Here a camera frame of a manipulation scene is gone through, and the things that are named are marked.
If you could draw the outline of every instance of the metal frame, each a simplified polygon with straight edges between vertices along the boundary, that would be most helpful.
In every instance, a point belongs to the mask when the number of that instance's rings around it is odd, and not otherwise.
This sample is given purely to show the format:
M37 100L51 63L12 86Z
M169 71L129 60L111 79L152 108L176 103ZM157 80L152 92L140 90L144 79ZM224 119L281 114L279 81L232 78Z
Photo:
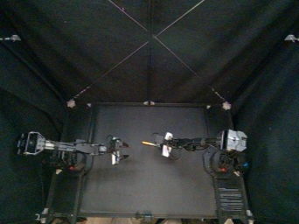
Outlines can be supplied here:
M99 102L95 103L97 105L105 105L105 106L145 106L141 103L115 103L115 102ZM177 104L177 103L157 103L155 106L159 107L191 107L191 108L201 108L207 107L207 105L203 104ZM215 108L220 108L221 104L212 105ZM92 133L93 133L93 125L95 125L95 118L93 118L93 111L95 108L91 108L89 111L89 126L88 126L88 140L92 140ZM208 114L204 110L204 119L207 123L207 137L209 136L209 121L208 121ZM228 128L233 128L232 118L231 118L231 112L225 111L225 115L228 116ZM85 180L85 174L89 168L83 169L81 173L79 173L79 182L77 182L77 191L75 195L75 203L73 207L71 209L71 213L59 213L59 211L52 211L52 201L55 199L55 189L57 185L57 175L53 173L52 181L51 181L51 191L49 191L49 198L47 201L47 208L48 213L43 215L43 218L47 218L47 223L51 223L55 218L64 217L69 220L71 224L76 223L77 217L123 217L123 218L137 218L144 220L151 220L152 218L176 218L176 219L219 219L219 224L223 224L227 219L240 219L244 224L248 224L248 199L247 199L247 193L245 193L245 187L244 187L244 180L243 177L237 178L213 178L213 189L215 189L215 199L216 199L216 205L217 205L217 211L215 213L215 216L199 216L199 215L184 215L184 217L179 217L179 215L169 215L169 214L156 214L152 216L149 213L80 213L80 202L81 202L81 190L84 186L84 180ZM225 184L228 186L232 185L236 187L237 191L241 193L241 202L243 202L243 210L240 212L223 212L221 210L221 204L220 204L220 190L219 188L223 187Z

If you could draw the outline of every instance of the support wire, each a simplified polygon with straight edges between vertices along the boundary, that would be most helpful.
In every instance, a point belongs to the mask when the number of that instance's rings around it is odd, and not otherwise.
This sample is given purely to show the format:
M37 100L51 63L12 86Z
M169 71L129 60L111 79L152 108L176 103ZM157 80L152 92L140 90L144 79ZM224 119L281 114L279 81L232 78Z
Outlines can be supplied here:
M168 52L172 54L172 56L184 64L184 66L189 69L189 71L192 72L192 74L201 80L203 84L209 88L209 90L212 91L212 93L225 102L227 101L225 98L220 95L220 93L215 90L215 88L204 81L204 79L197 75L197 73L187 65L187 63L183 61L183 59L175 54L175 52L167 47L167 45L164 44L164 42L156 36L153 36L153 38L161 44L161 46L168 50Z
M179 18L176 18L175 19L175 21L155 35L156 37L157 36L160 36L160 34L163 34L164 33L164 31L165 30L168 30L172 26L173 26L173 24L176 24L177 22L179 22L179 20L181 20L193 10L195 10L195 8L197 8L197 6L200 6L201 4L203 4L203 2L204 2L205 0L201 0L200 2L197 2L192 7L191 7L191 9L185 12L185 13L183 13L183 15L179 17Z
M148 32L148 30L143 27L143 25L128 15L128 13L125 12L124 8L121 9L117 4L112 1L108 0L115 6L116 8L131 18L131 20Z
M132 56L133 54L148 44L148 41L144 42L132 53L129 53L123 59L121 61L71 98L72 100L75 100L76 98L79 98L83 93L99 82L99 80L107 76Z

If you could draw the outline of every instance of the black fabric backdrop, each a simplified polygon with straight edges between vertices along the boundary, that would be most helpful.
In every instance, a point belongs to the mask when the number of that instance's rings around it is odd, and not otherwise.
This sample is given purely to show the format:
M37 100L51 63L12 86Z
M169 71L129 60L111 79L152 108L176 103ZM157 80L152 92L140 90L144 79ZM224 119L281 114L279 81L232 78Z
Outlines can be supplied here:
M243 88L297 21L293 0L2 1L22 42L51 71L65 99L84 102L221 102ZM148 41L128 60L115 65Z
M236 115L248 135L248 201L261 223L299 222L299 45L280 45Z
M248 134L256 218L296 223L299 49L283 40L299 33L297 1L201 2L157 37L196 75L153 35L199 1L113 3L119 8L108 0L1 1L0 38L18 34L22 41L0 43L0 220L29 217L43 203L36 163L12 157L16 134L39 130L59 139L65 101L95 83L77 101L219 103L215 88L236 103L237 128Z
M12 31L1 27L1 36ZM32 60L22 45L0 42L0 223L32 223L44 207L49 171L41 167L41 157L16 156L16 137L37 130L59 140L65 108L44 82L45 72L33 61L20 61L14 49Z

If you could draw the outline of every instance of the black curtain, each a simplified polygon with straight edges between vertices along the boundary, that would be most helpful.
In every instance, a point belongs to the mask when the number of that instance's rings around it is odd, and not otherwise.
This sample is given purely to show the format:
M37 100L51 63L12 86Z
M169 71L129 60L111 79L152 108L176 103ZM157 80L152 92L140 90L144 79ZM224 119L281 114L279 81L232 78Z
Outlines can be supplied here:
M297 61L299 45L283 42L237 102L237 129L248 135L247 196L257 223L299 223Z
M13 34L1 18L1 38ZM24 43L0 42L0 223L32 223L47 198L43 158L16 155L16 137L36 130L59 140L65 119L61 97L26 52Z

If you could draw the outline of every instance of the robotic arm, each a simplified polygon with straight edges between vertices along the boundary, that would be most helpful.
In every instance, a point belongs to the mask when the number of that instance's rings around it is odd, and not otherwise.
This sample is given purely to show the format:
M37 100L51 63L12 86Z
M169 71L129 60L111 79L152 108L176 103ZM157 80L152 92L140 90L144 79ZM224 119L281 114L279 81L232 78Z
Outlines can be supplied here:
M215 138L173 138L173 134L167 132L165 136L157 136L155 143L143 142L163 150L163 156L172 158L172 149L187 151L208 150L208 159L204 159L209 173L225 173L228 171L243 172L248 167L244 159L244 149L247 148L247 135L241 131L223 130Z
M101 156L111 154L112 165L119 164L120 160L128 155L121 155L123 147L128 147L117 137L112 137L108 145L92 144L84 140L76 140L73 143L55 142L47 140L44 136L30 131L20 136L17 142L17 154L25 156L37 156L44 151L51 151L53 154L53 162L59 165L73 166L77 162L77 154L89 156Z

